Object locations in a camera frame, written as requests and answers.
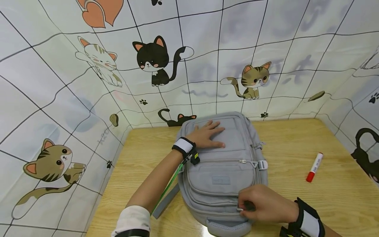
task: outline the marker cap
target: marker cap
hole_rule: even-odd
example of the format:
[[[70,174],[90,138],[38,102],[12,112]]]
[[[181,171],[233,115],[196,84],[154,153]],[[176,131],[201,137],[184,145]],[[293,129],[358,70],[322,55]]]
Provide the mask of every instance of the marker cap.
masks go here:
[[[313,172],[309,172],[308,173],[308,176],[307,176],[307,182],[312,182],[312,180],[313,180],[313,177],[315,176],[315,173],[313,173]]]

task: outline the gray backpack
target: gray backpack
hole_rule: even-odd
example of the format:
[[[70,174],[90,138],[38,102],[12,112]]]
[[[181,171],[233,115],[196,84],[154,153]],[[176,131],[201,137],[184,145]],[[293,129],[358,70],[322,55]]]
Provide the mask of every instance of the gray backpack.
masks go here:
[[[262,142],[248,118],[238,112],[217,114],[184,122],[176,139],[184,137],[208,120],[220,121],[225,130],[211,139],[225,148],[197,149],[200,162],[187,162],[178,184],[153,213],[158,218],[180,190],[189,211],[208,232],[219,237],[240,237],[250,232],[252,220],[239,215],[238,192],[253,184],[268,185],[267,161]]]

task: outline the hand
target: hand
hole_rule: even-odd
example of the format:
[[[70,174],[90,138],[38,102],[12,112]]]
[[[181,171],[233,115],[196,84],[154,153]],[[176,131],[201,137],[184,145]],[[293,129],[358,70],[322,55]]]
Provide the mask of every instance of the hand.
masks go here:
[[[191,142],[196,143],[198,148],[211,148],[219,147],[224,148],[225,144],[219,141],[211,141],[210,137],[213,134],[222,132],[225,130],[224,127],[217,127],[220,125],[220,122],[213,123],[212,120],[209,120],[202,128],[199,129],[198,126],[195,126],[195,130],[188,134],[186,138]]]
[[[244,201],[254,203],[254,212],[246,211]],[[274,223],[295,222],[299,216],[299,206],[265,185],[257,184],[241,190],[238,194],[238,207],[244,209],[240,215],[256,221]]]

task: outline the backpack handle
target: backpack handle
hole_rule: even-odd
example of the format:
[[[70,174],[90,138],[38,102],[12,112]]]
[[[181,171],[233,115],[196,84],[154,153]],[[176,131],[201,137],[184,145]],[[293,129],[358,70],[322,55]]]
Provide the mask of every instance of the backpack handle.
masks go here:
[[[236,223],[235,226],[226,226],[217,223],[215,220],[207,219],[208,232],[211,235],[219,237],[241,237],[246,235],[251,230],[251,223],[246,221],[243,223]]]

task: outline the cat wallpaper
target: cat wallpaper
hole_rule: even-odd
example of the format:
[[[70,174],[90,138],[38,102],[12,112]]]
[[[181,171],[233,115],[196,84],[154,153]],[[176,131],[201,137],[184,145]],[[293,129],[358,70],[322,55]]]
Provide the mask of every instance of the cat wallpaper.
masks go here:
[[[132,129],[316,118],[379,186],[377,0],[4,0],[0,237],[84,237]]]

